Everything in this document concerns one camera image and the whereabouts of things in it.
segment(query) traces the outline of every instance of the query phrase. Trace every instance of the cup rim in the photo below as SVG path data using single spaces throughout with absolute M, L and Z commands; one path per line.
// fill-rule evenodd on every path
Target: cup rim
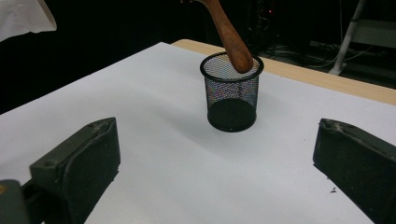
M 223 51 L 223 52 L 219 52 L 219 53 L 215 53 L 215 54 L 209 55 L 208 57 L 206 57 L 206 58 L 201 62 L 200 70 L 201 70 L 202 75 L 204 75 L 204 77 L 207 77 L 207 78 L 209 78 L 209 79 L 211 79 L 211 80 L 213 80 L 213 81 L 217 81 L 217 82 L 240 82 L 240 81 L 246 81 L 246 80 L 249 80 L 249 79 L 252 79 L 252 78 L 258 76 L 259 74 L 262 73 L 262 70 L 264 69 L 264 63 L 263 63 L 262 59 L 261 59 L 260 57 L 256 56 L 256 55 L 253 55 L 253 54 L 252 54 L 251 57 L 253 58 L 253 60 L 255 60 L 255 61 L 259 64 L 259 66 L 258 66 L 257 71 L 254 72 L 254 73 L 252 73 L 252 74 L 249 75 L 249 76 L 239 77 L 239 78 L 222 78 L 222 77 L 214 77 L 214 76 L 209 75 L 209 74 L 206 72 L 206 70 L 204 69 L 205 64 L 206 64 L 209 60 L 211 60 L 211 59 L 213 59 L 213 58 L 215 58 L 215 57 L 218 57 L 218 56 L 220 56 L 220 55 L 224 55 L 224 54 L 227 54 L 227 52 L 226 52 L 226 51 Z

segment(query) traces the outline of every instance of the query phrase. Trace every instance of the dark background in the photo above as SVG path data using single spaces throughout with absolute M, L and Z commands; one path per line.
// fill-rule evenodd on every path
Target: dark background
M 203 5 L 185 2 L 47 0 L 57 31 L 0 42 L 0 114 L 158 42 L 188 38 L 221 46 Z M 338 0 L 220 2 L 253 53 L 277 35 L 302 52 L 310 40 L 334 43 L 340 39 Z M 394 20 L 392 7 L 384 6 L 394 6 L 396 1 L 368 2 L 366 17 Z M 358 0 L 342 3 L 345 32 Z M 262 17 L 271 24 L 262 23 Z

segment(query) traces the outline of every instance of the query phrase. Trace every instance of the white cloth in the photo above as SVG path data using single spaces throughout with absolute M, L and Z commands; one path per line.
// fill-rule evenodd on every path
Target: white cloth
M 56 21 L 44 0 L 0 0 L 0 41 L 55 30 Z

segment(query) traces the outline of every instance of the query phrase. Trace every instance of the metal stand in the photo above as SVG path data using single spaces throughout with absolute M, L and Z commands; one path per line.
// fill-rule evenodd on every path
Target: metal stand
M 358 28 L 358 21 L 361 17 L 361 12 L 363 10 L 364 5 L 366 4 L 366 0 L 360 0 L 358 6 L 356 7 L 355 14 L 353 15 L 352 20 L 349 23 L 349 26 L 346 30 L 346 36 L 344 38 L 343 44 L 341 45 L 340 51 L 337 55 L 337 61 L 335 61 L 334 67 L 330 70 L 330 74 L 340 75 L 343 69 L 347 66 L 343 60 L 346 56 L 347 49 L 349 47 L 350 41 L 352 40 L 353 35 L 355 34 L 356 29 Z

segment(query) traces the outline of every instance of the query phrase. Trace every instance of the cable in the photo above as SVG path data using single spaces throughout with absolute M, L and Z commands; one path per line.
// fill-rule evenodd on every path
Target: cable
M 372 47 L 373 47 L 373 46 L 370 46 L 368 49 L 365 49 L 364 51 L 361 51 L 359 54 L 354 55 L 354 56 L 352 56 L 352 57 L 350 57 L 350 58 L 344 59 L 344 62 L 345 62 L 345 61 L 349 61 L 349 60 L 351 60 L 351 59 L 354 59 L 354 58 L 357 58 L 357 57 L 361 56 L 363 53 L 369 51 Z

